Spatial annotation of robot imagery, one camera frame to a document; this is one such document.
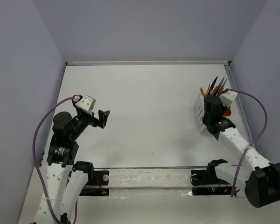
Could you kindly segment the orange-red plastic knife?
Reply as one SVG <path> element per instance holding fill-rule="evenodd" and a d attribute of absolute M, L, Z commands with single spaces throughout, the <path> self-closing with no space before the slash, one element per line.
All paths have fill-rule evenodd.
<path fill-rule="evenodd" d="M 217 85 L 217 86 L 214 88 L 213 92 L 211 93 L 212 96 L 216 96 L 220 88 L 221 88 L 221 85 Z"/>

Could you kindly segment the teal plastic knife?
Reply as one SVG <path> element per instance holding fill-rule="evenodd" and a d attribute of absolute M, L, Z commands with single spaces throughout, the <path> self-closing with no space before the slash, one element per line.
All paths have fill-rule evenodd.
<path fill-rule="evenodd" d="M 214 89 L 214 86 L 215 86 L 215 84 L 216 84 L 217 78 L 218 78 L 218 76 L 217 76 L 217 77 L 213 80 L 213 82 L 211 83 L 210 88 L 209 88 L 209 91 L 208 91 L 208 95 L 210 95 L 210 94 L 212 93 L 212 91 L 213 91 L 213 89 Z"/>

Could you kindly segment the pink-handle metal knife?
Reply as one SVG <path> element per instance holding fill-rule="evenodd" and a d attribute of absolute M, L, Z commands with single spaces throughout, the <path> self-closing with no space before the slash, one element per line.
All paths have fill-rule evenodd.
<path fill-rule="evenodd" d="M 223 89 L 223 87 L 224 87 L 226 81 L 227 81 L 227 78 L 224 77 L 223 80 L 222 80 L 222 81 L 220 82 L 220 84 L 219 84 L 219 88 L 218 88 L 217 94 L 219 94 L 219 93 L 222 91 L 222 89 Z"/>

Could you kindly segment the orange-red plastic spoon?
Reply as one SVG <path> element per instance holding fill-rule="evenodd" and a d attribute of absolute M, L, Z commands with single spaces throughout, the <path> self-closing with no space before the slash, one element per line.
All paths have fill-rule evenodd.
<path fill-rule="evenodd" d="M 231 109 L 227 109 L 226 112 L 223 114 L 223 117 L 231 116 Z"/>

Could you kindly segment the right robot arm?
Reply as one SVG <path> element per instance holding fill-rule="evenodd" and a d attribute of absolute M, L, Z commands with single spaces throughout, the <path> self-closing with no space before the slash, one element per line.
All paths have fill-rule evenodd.
<path fill-rule="evenodd" d="M 259 154 L 226 117 L 232 99 L 229 99 L 226 93 L 220 96 L 207 95 L 203 103 L 202 122 L 207 131 L 238 160 L 234 172 L 218 165 L 206 170 L 206 179 L 211 183 L 220 179 L 230 182 L 231 196 L 243 191 L 255 208 L 280 201 L 280 163 L 272 163 Z"/>

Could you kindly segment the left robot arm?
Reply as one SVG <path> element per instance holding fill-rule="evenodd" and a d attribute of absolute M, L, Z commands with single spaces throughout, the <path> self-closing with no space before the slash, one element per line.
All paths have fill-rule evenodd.
<path fill-rule="evenodd" d="M 79 148 L 76 142 L 88 127 L 104 128 L 110 111 L 93 113 L 77 109 L 77 116 L 60 112 L 53 118 L 53 136 L 47 157 L 46 178 L 41 179 L 43 195 L 34 224 L 69 224 L 70 215 L 84 185 L 94 179 L 91 162 L 75 161 Z"/>

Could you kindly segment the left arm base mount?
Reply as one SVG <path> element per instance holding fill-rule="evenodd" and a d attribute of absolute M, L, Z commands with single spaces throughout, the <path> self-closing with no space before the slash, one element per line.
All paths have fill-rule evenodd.
<path fill-rule="evenodd" d="M 82 188 L 80 196 L 109 196 L 108 170 L 95 170 L 94 177 Z"/>

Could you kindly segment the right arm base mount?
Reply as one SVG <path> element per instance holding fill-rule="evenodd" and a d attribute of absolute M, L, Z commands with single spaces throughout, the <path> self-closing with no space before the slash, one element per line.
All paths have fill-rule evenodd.
<path fill-rule="evenodd" d="M 215 168 L 227 163 L 226 160 L 212 160 L 205 169 L 191 170 L 189 178 L 194 196 L 230 195 L 232 186 L 226 180 L 219 179 Z"/>

